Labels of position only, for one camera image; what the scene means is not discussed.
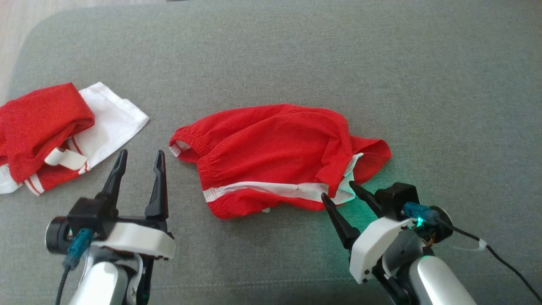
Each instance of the white fabric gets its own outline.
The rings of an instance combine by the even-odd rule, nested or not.
[[[80,169],[87,162],[87,157],[69,149],[55,148],[45,157],[45,163],[51,166],[62,165],[71,170]]]
[[[361,156],[363,156],[363,153],[353,155],[352,160],[350,160],[350,163],[346,167],[343,179],[339,184],[339,189],[337,190],[335,197],[332,198],[335,204],[344,204],[356,197],[356,194],[352,188],[350,188],[349,182],[354,180],[353,170]],[[203,191],[203,195],[207,202],[212,202],[228,193],[246,188],[258,192],[272,193],[289,198],[303,198],[313,201],[321,201],[321,194],[329,191],[329,186],[325,183],[306,182],[294,185],[287,183],[242,181],[226,186],[206,189]]]
[[[0,194],[12,193],[22,185],[22,183],[17,183],[13,180],[7,164],[0,166]]]
[[[170,150],[175,157],[178,157],[183,151],[190,148],[192,148],[192,146],[183,141],[175,141],[175,145],[170,146]]]
[[[79,174],[89,171],[111,156],[133,138],[149,121],[149,117],[127,99],[121,99],[107,86],[98,82],[79,91],[95,116],[91,128],[75,135],[72,145],[88,157]]]

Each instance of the black cable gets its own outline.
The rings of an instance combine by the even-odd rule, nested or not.
[[[60,305],[60,298],[62,297],[62,291],[64,290],[64,285],[66,284],[66,279],[68,278],[69,271],[70,271],[70,267],[66,266],[64,268],[64,273],[62,274],[62,277],[60,278],[59,291],[56,293],[55,305]]]
[[[454,230],[455,232],[461,234],[461,235],[465,235],[467,237],[470,237],[474,240],[476,240],[477,242],[480,241],[480,237],[474,235],[474,234],[470,234],[469,232],[466,232],[466,231],[463,231],[462,229],[460,228],[457,228],[457,227],[454,227],[453,225],[443,221],[442,219],[440,218],[437,218],[436,221],[438,221],[438,223],[440,223],[441,225],[447,227],[448,229],[450,230]],[[493,250],[493,248],[491,248],[488,244],[486,244],[486,249],[489,251],[489,253],[491,253],[498,261],[500,261],[504,266],[507,266],[510,270],[512,270],[512,272],[514,272],[518,277],[519,279],[523,282],[523,284],[525,284],[525,286],[527,286],[527,288],[529,288],[529,290],[532,292],[532,294],[534,295],[534,297],[538,300],[538,302],[540,304],[542,304],[542,298],[540,298],[540,295],[538,295],[538,293],[535,291],[535,289],[531,286],[531,284],[529,284],[529,282],[527,281],[527,279],[525,279],[525,277],[514,267],[512,267],[512,265],[508,264],[504,259],[502,259],[499,255],[497,255],[497,253],[495,253],[495,251]]]
[[[487,248],[487,251],[489,251],[489,253],[493,254],[493,256],[498,261],[500,261],[504,266],[507,266],[510,270],[512,270],[512,272],[514,272],[519,277],[519,279],[523,282],[523,284],[525,284],[525,286],[527,286],[527,288],[529,288],[529,290],[533,293],[534,297],[537,298],[538,302],[540,304],[542,304],[542,298],[540,298],[538,293],[534,290],[534,288],[531,286],[531,284],[529,284],[529,282],[523,277],[523,275],[521,275],[521,273],[519,273],[519,271],[516,270],[516,268],[512,267],[510,264],[505,262],[504,259],[502,259],[500,256],[498,256],[497,253],[495,253],[495,251],[493,250],[493,248],[491,248],[489,245],[486,245],[486,248]]]

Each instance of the white stripe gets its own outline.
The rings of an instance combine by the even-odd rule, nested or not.
[[[40,194],[39,193],[36,193],[36,191],[34,190],[34,188],[30,185],[30,182],[28,182],[28,179],[27,180],[24,180],[24,184],[28,187],[28,189],[34,193],[34,195],[36,196],[39,196]]]
[[[73,138],[67,139],[66,142],[68,143],[69,150],[79,152],[77,150],[77,147],[75,147],[75,144],[73,143]]]
[[[358,159],[363,156],[362,153],[352,156],[352,160],[345,169],[345,174],[339,189],[333,199],[336,204],[343,204],[356,197],[355,193],[349,186],[349,182],[354,180],[354,167]],[[271,182],[258,182],[258,181],[242,181],[232,183],[230,185],[209,188],[203,191],[205,200],[212,202],[218,198],[236,192],[242,189],[253,189],[262,193],[272,193],[288,198],[302,198],[313,201],[321,201],[321,194],[329,191],[329,186],[324,183],[300,183],[298,185],[287,183],[271,183]]]
[[[36,174],[34,174],[34,175],[30,176],[30,178],[24,180],[24,184],[27,185],[28,189],[32,193],[34,193],[34,195],[36,195],[36,196],[39,196],[40,194],[45,192],[45,190],[43,189],[43,186],[41,185],[40,179],[37,177]]]
[[[70,146],[70,143],[72,142],[72,145],[75,147],[75,151],[81,151],[81,153],[83,154],[83,149],[81,148],[82,145],[81,145],[81,141],[76,141],[78,138],[77,138],[77,135],[73,136],[73,138],[71,138],[70,140],[71,141],[68,141],[68,146]],[[91,165],[89,164],[88,162],[88,159],[87,161],[83,164],[83,166],[79,169],[79,172],[78,174],[79,175],[82,175],[84,173],[87,173],[89,170],[91,169]]]
[[[40,178],[36,174],[30,176],[30,180],[32,181],[32,184],[34,184],[34,187],[37,189],[37,191],[42,194],[45,192],[43,189],[43,185],[41,185]]]

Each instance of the wire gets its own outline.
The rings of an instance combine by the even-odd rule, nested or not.
[[[59,290],[56,293],[55,305],[60,305],[60,298],[62,297],[62,291],[64,290],[64,285],[66,284],[66,279],[68,278],[69,271],[70,271],[69,266],[64,267],[64,273],[62,274],[62,277],[60,278]]]
[[[429,246],[432,247],[435,243],[435,240],[437,239],[437,232],[433,233],[433,237],[431,237],[431,240],[429,241]]]
[[[392,275],[391,275],[391,272],[390,272],[390,268],[388,268],[388,264],[386,262],[385,257],[386,256],[382,257],[382,270],[384,270],[386,279],[389,279],[390,277],[392,277]]]
[[[460,228],[457,228],[457,227],[454,227],[453,225],[443,221],[442,219],[440,218],[437,218],[436,221],[438,223],[440,223],[441,225],[449,228],[450,230],[454,230],[455,232],[461,234],[461,235],[465,235],[467,237],[470,237],[474,240],[476,240],[477,242],[480,241],[480,237],[474,235],[474,234],[470,234],[469,232],[466,232],[466,231],[463,231],[462,229]],[[523,282],[523,284],[525,284],[525,286],[527,286],[527,288],[529,288],[529,290],[532,292],[532,294],[534,295],[534,297],[538,300],[538,302],[540,304],[542,304],[542,298],[540,298],[540,295],[538,295],[538,293],[535,291],[535,289],[531,286],[531,284],[529,284],[529,282],[527,281],[527,279],[514,267],[512,267],[512,265],[508,264],[504,259],[502,259],[499,255],[497,255],[497,253],[495,253],[495,250],[493,250],[493,248],[491,248],[488,244],[486,244],[486,249],[487,251],[489,251],[489,253],[491,253],[498,261],[500,261],[504,266],[507,266],[510,270],[512,270],[512,272],[514,272],[518,277],[519,279]]]
[[[529,290],[533,293],[534,297],[537,298],[538,302],[540,304],[542,304],[542,298],[540,298],[540,296],[538,295],[538,293],[535,291],[535,289],[531,286],[531,284],[529,284],[529,282],[527,281],[527,279],[525,279],[523,277],[523,275],[521,273],[519,273],[518,270],[516,270],[516,268],[512,267],[510,264],[508,264],[507,262],[505,262],[504,259],[502,259],[500,256],[497,255],[497,253],[495,253],[495,251],[493,250],[493,248],[490,247],[490,245],[486,245],[486,248],[487,248],[487,251],[489,251],[489,253],[491,253],[498,261],[500,261],[504,266],[507,266],[510,270],[512,270],[512,272],[514,272],[518,277],[519,279],[523,282],[523,284],[525,284],[525,286],[527,286],[527,288],[529,288]]]

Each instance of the white strap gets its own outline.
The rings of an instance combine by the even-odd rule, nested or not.
[[[454,249],[459,249],[459,250],[466,250],[466,251],[483,251],[486,249],[486,246],[487,246],[487,242],[483,239],[480,239],[478,240],[478,248],[477,249],[467,249],[467,248],[462,248],[462,247],[457,247],[457,246],[452,246]]]
[[[45,163],[56,166],[62,165],[71,170],[80,169],[87,162],[87,157],[80,155],[74,151],[68,149],[59,149],[55,148],[51,153],[45,158]]]
[[[362,152],[353,155],[350,163],[346,167],[343,179],[339,184],[339,189],[337,190],[335,197],[332,198],[336,205],[344,204],[356,197],[354,191],[352,191],[352,188],[349,185],[349,182],[355,180],[353,172],[354,167],[356,166],[358,159],[362,156]],[[321,195],[322,193],[327,193],[329,191],[329,186],[325,183],[317,182],[304,182],[294,185],[289,183],[241,181],[232,183],[230,185],[205,189],[203,190],[203,195],[205,196],[205,200],[207,202],[213,202],[226,194],[242,189],[253,189],[261,193],[271,193],[282,197],[303,198],[306,200],[321,202]]]

